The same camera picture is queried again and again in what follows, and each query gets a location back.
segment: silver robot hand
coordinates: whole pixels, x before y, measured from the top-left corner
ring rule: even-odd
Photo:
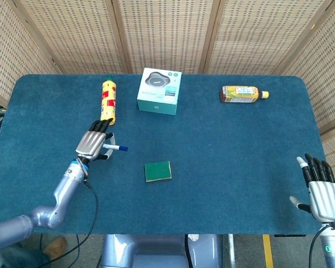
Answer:
[[[326,228],[320,233],[327,268],[335,268],[335,178],[330,165],[305,154],[307,162],[297,157],[308,188],[310,205],[296,197],[290,201],[301,210],[311,213]]]
[[[95,159],[108,159],[113,149],[119,147],[115,145],[114,134],[105,133],[109,123],[110,120],[95,121],[84,134],[76,149],[78,158],[70,163],[54,191],[56,206],[39,206],[28,215],[0,223],[0,249],[30,237],[36,227],[54,229],[61,226],[76,188],[88,175],[89,163]],[[106,139],[110,140],[110,145],[104,144]],[[103,145],[112,149],[100,154]]]

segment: yellow bottle cap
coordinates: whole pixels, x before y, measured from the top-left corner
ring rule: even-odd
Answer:
[[[268,91],[262,91],[262,99],[266,99],[269,97],[269,92]]]

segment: teal box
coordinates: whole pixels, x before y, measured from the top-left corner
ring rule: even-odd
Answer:
[[[139,110],[176,115],[181,72],[144,68],[137,97]]]

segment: blue table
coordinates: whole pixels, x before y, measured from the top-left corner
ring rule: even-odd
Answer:
[[[128,152],[90,165],[99,196],[95,233],[315,233],[295,160],[324,158],[303,81],[294,76],[183,75],[176,116],[140,112],[140,75],[111,75],[117,121],[109,128]],[[0,221],[54,205],[52,193],[83,133],[100,116],[106,75],[26,75],[0,133]],[[223,85],[255,85],[269,99],[221,103]],[[144,163],[169,160],[173,178],[146,183]],[[87,232],[94,198],[81,186],[64,225]]]

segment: person's foot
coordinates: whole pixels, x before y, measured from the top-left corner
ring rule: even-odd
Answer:
[[[44,253],[46,253],[51,260],[58,258],[65,253],[66,244],[64,237],[57,237],[44,249]]]

